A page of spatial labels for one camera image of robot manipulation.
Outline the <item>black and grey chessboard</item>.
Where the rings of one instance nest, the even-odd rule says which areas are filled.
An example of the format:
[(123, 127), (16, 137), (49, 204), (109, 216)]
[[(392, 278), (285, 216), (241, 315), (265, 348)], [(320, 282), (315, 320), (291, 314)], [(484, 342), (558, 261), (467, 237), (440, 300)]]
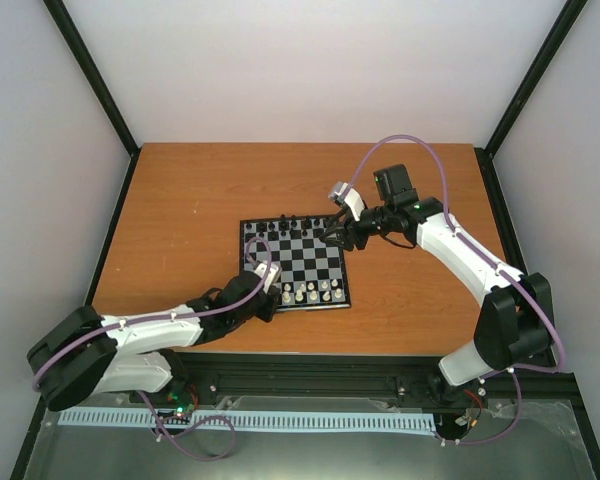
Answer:
[[(244, 246), (249, 240), (258, 237), (267, 241), (266, 244), (256, 242), (250, 248), (250, 255), (258, 262), (267, 260), (267, 249), (271, 250), (272, 260), (281, 267), (281, 276), (276, 286), (280, 289), (280, 302), (277, 311), (311, 311), (344, 309), (352, 306), (349, 282), (346, 271), (344, 251), (338, 247), (327, 246), (320, 240), (327, 215), (286, 216), (274, 218), (243, 219), (239, 222), (240, 245)], [(338, 280), (343, 297), (336, 299), (331, 287), (332, 280)], [(322, 290), (323, 281), (329, 283), (329, 288)], [(318, 300), (311, 302), (307, 283), (314, 282)], [(295, 300), (297, 286), (305, 283), (304, 302)], [(284, 304), (282, 294), (284, 284), (291, 284), (291, 302)], [(331, 300), (324, 302), (322, 295), (325, 291), (331, 294)]]

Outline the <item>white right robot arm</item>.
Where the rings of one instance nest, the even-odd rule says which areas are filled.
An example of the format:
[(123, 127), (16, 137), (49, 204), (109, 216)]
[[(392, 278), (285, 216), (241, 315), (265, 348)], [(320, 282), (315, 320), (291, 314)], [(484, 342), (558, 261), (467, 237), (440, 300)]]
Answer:
[(382, 203), (373, 208), (348, 183), (334, 185), (329, 197), (340, 211), (321, 239), (353, 251), (364, 249), (373, 235), (399, 233), (438, 259), (469, 290), (480, 306), (479, 318), (472, 340), (439, 362), (448, 385), (459, 387), (517, 367), (551, 346), (551, 293), (542, 275), (525, 275), (501, 261), (440, 200), (420, 199), (405, 166), (393, 165), (374, 176)]

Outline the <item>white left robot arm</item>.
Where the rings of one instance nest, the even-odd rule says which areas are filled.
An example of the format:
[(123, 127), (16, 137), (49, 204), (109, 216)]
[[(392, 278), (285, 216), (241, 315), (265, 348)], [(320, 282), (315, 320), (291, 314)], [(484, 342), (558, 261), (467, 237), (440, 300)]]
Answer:
[(33, 389), (62, 411), (99, 393), (140, 390), (181, 400), (188, 378), (171, 353), (219, 340), (256, 317), (271, 321), (280, 295), (277, 265), (242, 271), (222, 289), (148, 314), (101, 315), (77, 308), (28, 352)]

